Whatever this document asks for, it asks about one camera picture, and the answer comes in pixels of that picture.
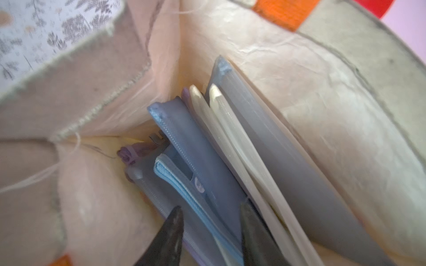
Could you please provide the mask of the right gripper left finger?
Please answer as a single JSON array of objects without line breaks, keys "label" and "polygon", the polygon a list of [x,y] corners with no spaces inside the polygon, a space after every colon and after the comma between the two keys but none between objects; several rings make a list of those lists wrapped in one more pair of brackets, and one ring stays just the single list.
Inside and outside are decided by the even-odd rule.
[{"label": "right gripper left finger", "polygon": [[144,254],[135,266],[178,266],[183,249],[184,214],[173,208]]}]

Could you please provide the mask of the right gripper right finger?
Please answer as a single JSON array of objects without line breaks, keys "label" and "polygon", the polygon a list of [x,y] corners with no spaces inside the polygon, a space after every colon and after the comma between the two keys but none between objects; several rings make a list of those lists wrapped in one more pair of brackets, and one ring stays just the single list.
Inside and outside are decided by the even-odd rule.
[{"label": "right gripper right finger", "polygon": [[240,223],[244,265],[289,265],[249,199],[240,205]]}]

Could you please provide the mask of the grey mesh pencil pouch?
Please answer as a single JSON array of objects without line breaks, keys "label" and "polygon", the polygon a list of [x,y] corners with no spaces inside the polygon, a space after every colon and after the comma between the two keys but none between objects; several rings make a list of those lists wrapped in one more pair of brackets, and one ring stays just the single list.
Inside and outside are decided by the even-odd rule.
[{"label": "grey mesh pencil pouch", "polygon": [[183,244],[200,266],[224,266],[225,260],[214,237],[201,219],[166,181],[154,173],[155,158],[139,158],[125,170],[129,178],[150,199],[163,217],[167,217],[175,206],[184,214]]}]

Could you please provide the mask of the blue grey pouch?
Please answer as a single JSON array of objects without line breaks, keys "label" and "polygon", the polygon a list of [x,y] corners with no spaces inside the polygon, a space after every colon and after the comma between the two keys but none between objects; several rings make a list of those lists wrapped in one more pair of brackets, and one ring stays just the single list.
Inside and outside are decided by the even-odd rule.
[{"label": "blue grey pouch", "polygon": [[241,241],[240,204],[246,194],[181,100],[153,103],[148,112],[206,189],[207,198],[233,236]]}]

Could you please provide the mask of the purple mesh pouch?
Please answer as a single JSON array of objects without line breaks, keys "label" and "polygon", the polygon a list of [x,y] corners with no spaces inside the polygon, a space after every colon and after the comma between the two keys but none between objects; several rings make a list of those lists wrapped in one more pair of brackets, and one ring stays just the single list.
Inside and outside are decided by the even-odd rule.
[{"label": "purple mesh pouch", "polygon": [[126,166],[148,159],[159,146],[155,143],[140,142],[128,146],[121,147],[117,152],[117,156],[125,163]]}]

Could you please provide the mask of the cream canvas tote bag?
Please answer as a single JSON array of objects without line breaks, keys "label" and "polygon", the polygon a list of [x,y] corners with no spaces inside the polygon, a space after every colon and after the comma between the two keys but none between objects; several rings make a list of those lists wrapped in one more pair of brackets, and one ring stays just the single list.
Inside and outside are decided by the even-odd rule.
[{"label": "cream canvas tote bag", "polygon": [[426,263],[426,68],[351,1],[290,32],[232,1],[1,2],[1,264],[128,266],[160,227],[113,157],[223,55],[399,266]]}]

